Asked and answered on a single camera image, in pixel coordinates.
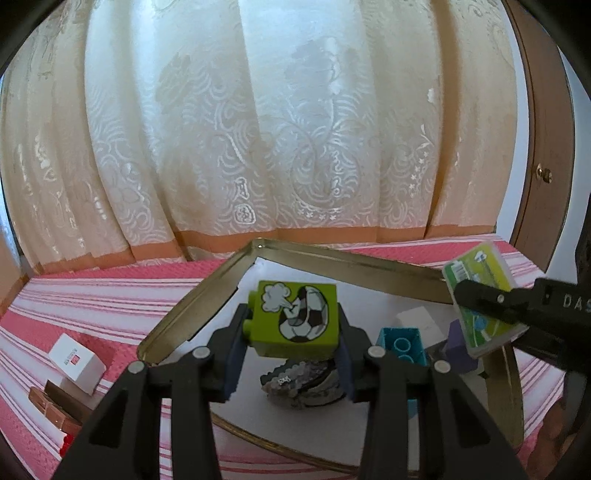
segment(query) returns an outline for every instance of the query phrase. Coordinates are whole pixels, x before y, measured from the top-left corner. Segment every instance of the soccer ball illustration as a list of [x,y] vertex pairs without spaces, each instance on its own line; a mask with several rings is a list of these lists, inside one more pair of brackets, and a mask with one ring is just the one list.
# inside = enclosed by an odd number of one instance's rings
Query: soccer ball illustration
[[306,285],[298,290],[290,307],[281,309],[279,331],[292,342],[309,342],[324,333],[328,321],[326,299],[318,288]]

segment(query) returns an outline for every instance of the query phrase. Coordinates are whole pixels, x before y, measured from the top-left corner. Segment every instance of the orange curtain trim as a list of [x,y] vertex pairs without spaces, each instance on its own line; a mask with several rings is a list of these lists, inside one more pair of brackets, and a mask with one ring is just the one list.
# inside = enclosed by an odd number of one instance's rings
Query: orange curtain trim
[[17,297],[18,293],[29,281],[27,275],[23,275],[19,278],[12,287],[6,293],[6,296],[0,301],[0,317],[6,313],[12,301]]
[[135,258],[131,250],[128,248],[122,252],[106,254],[101,257],[93,257],[91,254],[86,254],[82,257],[72,258],[71,260],[60,260],[43,265],[37,264],[35,265],[34,270],[40,274],[51,274],[65,271],[88,270],[97,267],[120,267],[133,263],[135,263]]
[[136,261],[151,260],[153,258],[184,257],[183,251],[176,240],[162,244],[132,245],[131,251]]
[[334,227],[334,228],[282,228],[268,232],[237,233],[236,235],[207,235],[196,231],[176,232],[182,247],[198,247],[211,253],[228,253],[239,250],[255,238],[274,238],[301,244],[360,244],[391,243],[419,240],[425,229]]
[[92,257],[87,254],[72,260],[60,260],[45,265],[37,264],[34,270],[40,274],[63,271],[112,268],[130,265],[153,258],[184,257],[182,248],[198,247],[211,253],[228,253],[239,250],[255,238],[273,238],[302,244],[361,244],[395,243],[434,238],[440,236],[479,235],[494,232],[491,225],[457,226],[437,225],[419,228],[334,227],[334,228],[284,228],[267,232],[247,232],[235,235],[208,235],[196,231],[175,232],[176,240],[161,244],[145,244],[122,252]]
[[482,235],[483,233],[494,233],[494,225],[434,225],[427,227],[425,238],[438,238],[442,236],[459,236],[459,235]]

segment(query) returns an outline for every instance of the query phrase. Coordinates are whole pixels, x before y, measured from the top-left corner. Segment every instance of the sequined object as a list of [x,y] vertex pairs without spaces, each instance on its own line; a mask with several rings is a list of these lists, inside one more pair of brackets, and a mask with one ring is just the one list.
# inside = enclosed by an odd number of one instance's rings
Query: sequined object
[[334,360],[306,362],[288,360],[267,375],[261,387],[273,403],[292,407],[320,407],[345,396]]

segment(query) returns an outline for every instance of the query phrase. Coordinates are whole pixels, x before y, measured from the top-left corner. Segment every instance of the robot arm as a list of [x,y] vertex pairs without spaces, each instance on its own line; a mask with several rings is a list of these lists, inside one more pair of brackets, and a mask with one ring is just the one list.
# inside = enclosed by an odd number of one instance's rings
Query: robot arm
[[[236,390],[247,348],[242,334],[247,317],[248,306],[240,305],[228,327],[176,363],[128,365],[53,479],[157,480],[160,404],[171,398],[174,477],[221,480],[209,403],[225,402]],[[359,479],[408,478],[407,400],[416,398],[425,478],[472,480],[478,472],[481,480],[526,480],[494,421],[447,364],[421,367],[399,360],[372,345],[364,330],[350,326],[340,306],[339,327],[335,360],[342,387],[353,402],[370,405]]]

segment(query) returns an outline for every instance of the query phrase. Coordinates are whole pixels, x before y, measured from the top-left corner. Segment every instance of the white curtain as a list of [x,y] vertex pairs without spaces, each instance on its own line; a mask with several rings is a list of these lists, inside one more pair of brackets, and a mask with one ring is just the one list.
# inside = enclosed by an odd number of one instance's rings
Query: white curtain
[[2,90],[1,173],[25,253],[72,268],[260,235],[490,231],[517,104],[499,8],[68,0]]

